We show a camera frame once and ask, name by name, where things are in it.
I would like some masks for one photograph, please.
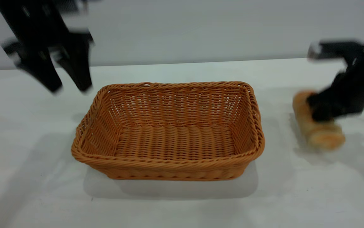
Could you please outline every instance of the basket rim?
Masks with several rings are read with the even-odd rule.
[[[107,91],[111,89],[116,90],[162,90],[172,87],[173,90],[178,88],[231,88],[231,86],[239,86],[245,89],[247,92],[247,96],[245,97],[251,105],[249,105],[248,112],[254,119],[252,129],[255,130],[255,143],[256,145],[252,150],[247,152],[227,156],[227,157],[217,157],[211,159],[199,159],[199,160],[163,160],[163,159],[146,159],[146,158],[138,158],[138,157],[116,157],[116,156],[104,156],[104,155],[91,155],[85,153],[81,149],[81,145],[85,140],[85,136],[87,135],[87,131],[89,126],[84,130],[84,133],[80,134],[80,129],[82,128],[82,123],[85,122],[88,118],[93,120],[97,117],[98,111],[101,105],[101,98],[107,93]],[[211,168],[215,167],[220,168],[224,166],[231,165],[239,165],[242,163],[248,163],[255,160],[259,157],[263,149],[265,147],[265,137],[263,135],[262,127],[260,125],[260,113],[258,110],[258,104],[254,96],[253,88],[245,83],[240,81],[231,81],[231,82],[189,82],[189,83],[151,83],[151,82],[143,82],[143,83],[130,83],[130,84],[111,84],[106,85],[102,89],[100,89],[94,98],[94,101],[89,109],[88,113],[82,119],[81,123],[77,127],[76,136],[74,142],[72,144],[72,155],[76,160],[96,166],[117,166],[117,167],[125,167],[125,168],[166,168],[169,170],[173,169],[181,169],[181,168],[189,168],[192,169],[203,169],[203,168]]]

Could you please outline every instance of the wicker basket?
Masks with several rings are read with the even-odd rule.
[[[77,128],[72,155],[112,179],[239,177],[265,139],[244,82],[103,87]]]

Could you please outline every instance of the white backdrop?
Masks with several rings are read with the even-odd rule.
[[[321,38],[364,39],[364,0],[102,0],[65,21],[91,31],[92,66],[295,58]],[[0,42],[12,35],[0,14]]]

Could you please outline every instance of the bread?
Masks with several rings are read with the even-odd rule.
[[[311,109],[306,102],[315,91],[301,91],[293,97],[293,111],[298,122],[300,133],[307,143],[323,150],[335,150],[345,143],[342,129],[334,121],[316,122],[312,118]]]

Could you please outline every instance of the white table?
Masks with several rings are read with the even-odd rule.
[[[92,67],[82,95],[68,75],[51,95],[0,71],[0,228],[364,227],[364,113],[340,121],[342,149],[305,147],[292,96],[331,83],[341,62],[306,59]],[[107,84],[244,81],[254,87],[266,147],[238,179],[118,181],[72,158],[75,128]]]

